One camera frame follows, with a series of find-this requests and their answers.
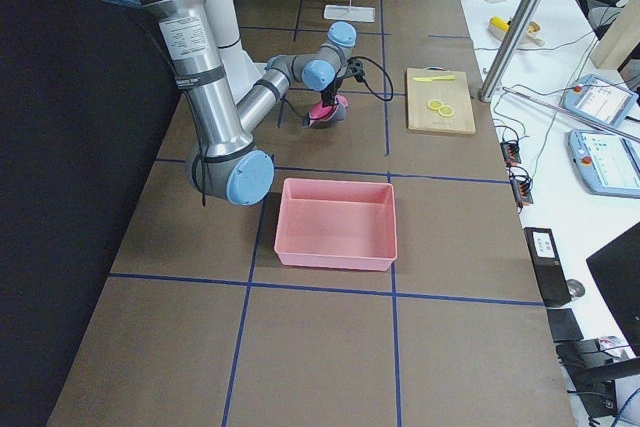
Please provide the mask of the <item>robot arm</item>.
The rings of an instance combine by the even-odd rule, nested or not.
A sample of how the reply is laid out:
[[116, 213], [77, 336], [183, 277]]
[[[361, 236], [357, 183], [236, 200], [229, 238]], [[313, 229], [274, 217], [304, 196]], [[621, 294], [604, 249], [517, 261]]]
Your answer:
[[264, 75], [238, 104], [243, 129], [248, 133], [255, 130], [271, 109], [284, 101], [289, 88], [296, 83], [321, 94], [321, 101], [302, 116], [305, 128], [324, 128], [344, 120], [348, 101], [338, 89], [347, 76], [348, 60], [356, 39], [355, 28], [348, 22], [338, 21], [330, 26], [327, 39], [317, 52], [271, 58]]
[[273, 71], [259, 73], [242, 49], [233, 0], [103, 0], [152, 15], [177, 87], [189, 102], [197, 143], [187, 174], [203, 196], [253, 205], [274, 166], [256, 148], [256, 126], [281, 99]]

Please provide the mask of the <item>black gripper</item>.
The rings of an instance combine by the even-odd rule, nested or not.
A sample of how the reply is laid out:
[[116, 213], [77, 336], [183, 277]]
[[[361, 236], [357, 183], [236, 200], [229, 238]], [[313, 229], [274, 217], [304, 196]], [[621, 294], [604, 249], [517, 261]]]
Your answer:
[[336, 110], [339, 106], [339, 101], [336, 99], [339, 88], [342, 85], [341, 78], [334, 78], [322, 91], [321, 91], [321, 113], [331, 114], [332, 110]]

